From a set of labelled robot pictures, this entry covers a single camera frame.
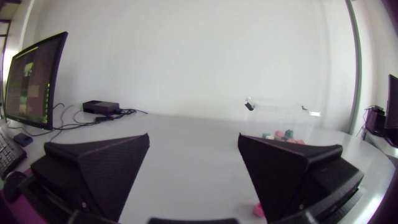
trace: transparent box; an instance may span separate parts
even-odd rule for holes
[[[284,100],[246,98],[246,130],[249,136],[305,144],[321,113]]]

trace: pink cloth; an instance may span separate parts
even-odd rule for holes
[[[258,217],[261,217],[261,218],[264,218],[264,217],[265,217],[264,211],[262,210],[262,207],[261,207],[261,204],[260,204],[260,203],[258,203],[257,205],[255,205],[255,206],[253,207],[253,213],[254,213],[255,215],[257,215]]]

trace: curved monitor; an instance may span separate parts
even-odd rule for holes
[[[68,33],[42,40],[13,56],[4,115],[20,123],[51,130],[55,79]]]
[[[389,75],[389,94],[385,128],[398,128],[398,78]]]

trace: desk surface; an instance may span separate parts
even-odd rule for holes
[[[369,138],[378,149],[389,156],[398,158],[398,149],[396,147],[391,146],[383,137],[375,136],[368,130],[365,131],[366,138]]]
[[[83,113],[77,118],[93,119],[92,115]],[[240,122],[135,114],[65,131],[53,142],[71,144],[149,133],[150,148],[125,204],[121,223],[146,223],[151,217],[181,220],[235,217],[241,223],[264,223],[265,219],[252,214],[252,207],[259,200],[238,151],[239,132],[244,133],[246,128],[247,123]],[[11,136],[19,132],[8,131]],[[43,143],[55,134],[34,138],[26,147],[28,158],[17,170],[28,169],[42,157]],[[308,144],[343,145],[343,158],[365,173],[361,183],[365,193],[341,222],[366,223],[378,208],[395,171],[389,159],[360,138],[339,131],[314,129]]]

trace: computer monitor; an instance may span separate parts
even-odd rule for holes
[[[67,32],[42,40],[13,56],[4,115],[37,128],[53,128],[53,98]]]
[[[268,223],[336,223],[341,217],[333,214],[348,212],[360,198],[353,195],[364,175],[341,158],[340,145],[239,135],[238,147]]]
[[[398,78],[393,75],[389,75],[384,138],[391,146],[398,147]]]
[[[149,148],[149,136],[44,144],[21,192],[49,223],[117,222]]]

